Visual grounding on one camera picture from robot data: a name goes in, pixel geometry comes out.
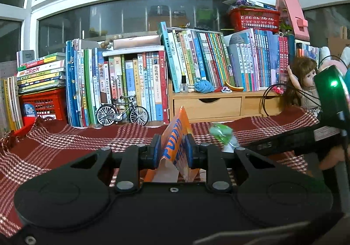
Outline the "person right hand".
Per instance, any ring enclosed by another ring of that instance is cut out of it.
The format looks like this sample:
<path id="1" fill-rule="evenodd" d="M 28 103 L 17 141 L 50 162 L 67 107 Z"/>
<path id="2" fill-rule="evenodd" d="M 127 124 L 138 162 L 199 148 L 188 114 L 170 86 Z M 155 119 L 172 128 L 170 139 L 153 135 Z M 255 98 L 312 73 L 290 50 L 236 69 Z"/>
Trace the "person right hand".
<path id="1" fill-rule="evenodd" d="M 336 166 L 338 163 L 345 161 L 345 153 L 343 147 L 334 146 L 327 156 L 320 162 L 319 168 L 320 170 L 328 170 L 332 167 Z"/>

